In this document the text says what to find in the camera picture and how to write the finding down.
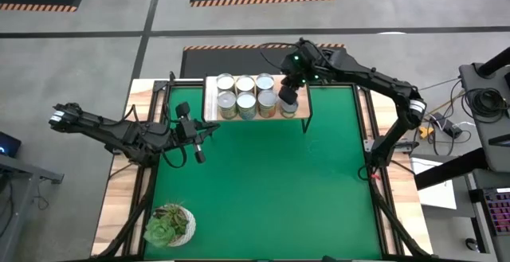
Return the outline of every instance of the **can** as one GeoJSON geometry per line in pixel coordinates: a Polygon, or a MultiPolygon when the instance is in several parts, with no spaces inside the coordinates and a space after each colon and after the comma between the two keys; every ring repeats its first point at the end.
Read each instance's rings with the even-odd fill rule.
{"type": "Polygon", "coordinates": [[[263,118],[271,118],[277,113],[277,94],[265,90],[258,94],[258,111],[263,118]]]}
{"type": "Polygon", "coordinates": [[[274,88],[274,79],[273,76],[268,73],[262,73],[257,76],[255,80],[255,85],[257,86],[257,94],[265,91],[265,90],[273,90],[274,88]]]}
{"type": "Polygon", "coordinates": [[[251,92],[241,92],[237,96],[237,109],[242,119],[253,119],[257,114],[257,99],[251,92]]]}
{"type": "Polygon", "coordinates": [[[232,119],[237,115],[236,100],[236,94],[231,91],[218,94],[218,106],[223,119],[232,119]]]}
{"type": "Polygon", "coordinates": [[[218,92],[235,92],[235,80],[233,76],[228,73],[223,73],[216,77],[216,86],[218,87],[218,92]]]}
{"type": "Polygon", "coordinates": [[[255,94],[255,81],[248,75],[239,76],[236,81],[236,88],[238,95],[242,92],[251,92],[255,94]]]}
{"type": "Polygon", "coordinates": [[[280,100],[280,113],[287,119],[291,119],[296,115],[297,107],[299,104],[294,102],[294,104],[287,104],[283,100],[280,100]]]}

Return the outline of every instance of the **gray floor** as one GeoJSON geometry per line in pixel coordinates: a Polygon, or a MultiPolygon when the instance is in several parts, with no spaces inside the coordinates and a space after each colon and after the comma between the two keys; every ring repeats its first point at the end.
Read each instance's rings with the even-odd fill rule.
{"type": "MultiPolygon", "coordinates": [[[[0,33],[141,31],[150,1],[83,0],[74,14],[0,11],[0,33]]],[[[159,0],[152,29],[507,26],[509,6],[510,0],[335,0],[190,8],[188,0],[159,0]]],[[[187,45],[292,42],[298,37],[153,37],[140,77],[165,78],[171,70],[178,74],[182,48],[187,45]]],[[[458,76],[459,65],[486,61],[510,42],[510,33],[306,37],[318,43],[344,43],[361,64],[419,88],[458,76]]],[[[33,207],[16,261],[79,259],[90,253],[112,156],[83,135],[51,131],[48,119],[54,104],[66,102],[119,118],[139,43],[139,37],[0,39],[0,130],[9,130],[23,141],[20,159],[65,173],[62,185],[42,185],[51,206],[45,211],[33,207]]],[[[429,109],[447,101],[452,86],[424,91],[429,109]]],[[[458,104],[451,120],[471,122],[458,104]]],[[[472,131],[473,137],[456,145],[453,154],[480,146],[476,130],[463,128],[472,131]]],[[[439,151],[446,148],[441,145],[439,151]]],[[[432,154],[433,150],[422,143],[416,152],[432,154]]],[[[473,235],[464,230],[469,221],[438,217],[433,209],[425,212],[436,254],[494,260],[462,247],[463,239],[473,235]]]]}

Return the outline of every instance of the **white pot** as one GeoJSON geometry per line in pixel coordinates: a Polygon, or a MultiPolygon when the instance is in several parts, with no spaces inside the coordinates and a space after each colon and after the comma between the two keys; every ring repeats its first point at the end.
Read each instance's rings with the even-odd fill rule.
{"type": "Polygon", "coordinates": [[[169,243],[168,244],[169,247],[177,247],[177,246],[181,246],[181,245],[184,245],[185,243],[187,243],[191,239],[191,237],[193,237],[194,230],[197,227],[197,223],[194,219],[193,214],[188,209],[185,209],[184,207],[182,207],[180,205],[178,205],[178,207],[181,209],[181,211],[184,213],[184,216],[188,220],[188,224],[186,225],[186,233],[184,235],[182,235],[181,237],[179,237],[177,240],[174,240],[171,243],[169,243]]]}

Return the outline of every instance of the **green mat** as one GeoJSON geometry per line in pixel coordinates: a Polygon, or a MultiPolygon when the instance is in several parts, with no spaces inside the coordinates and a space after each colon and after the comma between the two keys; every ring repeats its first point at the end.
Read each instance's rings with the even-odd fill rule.
{"type": "MultiPolygon", "coordinates": [[[[176,88],[201,117],[202,90],[176,88]]],[[[371,196],[357,177],[363,149],[351,88],[313,88],[313,119],[225,122],[197,164],[159,165],[153,207],[178,202],[197,221],[177,248],[147,243],[145,259],[380,259],[371,196]]],[[[168,153],[178,164],[180,151],[168,153]]]]}

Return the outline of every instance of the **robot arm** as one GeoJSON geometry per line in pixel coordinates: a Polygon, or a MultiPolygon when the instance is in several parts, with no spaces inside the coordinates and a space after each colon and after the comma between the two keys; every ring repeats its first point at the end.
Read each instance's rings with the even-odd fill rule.
{"type": "Polygon", "coordinates": [[[205,162],[206,158],[200,145],[207,136],[219,128],[216,123],[203,123],[191,119],[188,103],[182,103],[175,109],[178,122],[174,129],[161,123],[138,121],[134,108],[126,117],[134,112],[137,118],[135,122],[126,120],[126,117],[118,122],[106,119],[83,111],[76,103],[57,104],[53,108],[56,111],[49,120],[53,130],[87,135],[104,143],[107,151],[112,153],[114,150],[122,151],[131,162],[141,166],[158,163],[160,154],[167,160],[164,153],[175,148],[180,148],[185,158],[186,152],[183,147],[188,144],[194,145],[197,161],[205,162]]]}
{"type": "Polygon", "coordinates": [[[405,81],[377,72],[375,68],[363,67],[347,54],[345,48],[319,50],[303,38],[296,43],[296,48],[281,65],[286,77],[281,82],[283,87],[279,97],[288,104],[296,101],[298,88],[306,82],[318,80],[355,83],[389,96],[395,102],[397,121],[386,135],[375,139],[369,153],[370,166],[387,165],[397,141],[406,131],[418,127],[423,119],[426,104],[418,89],[405,81]]]}

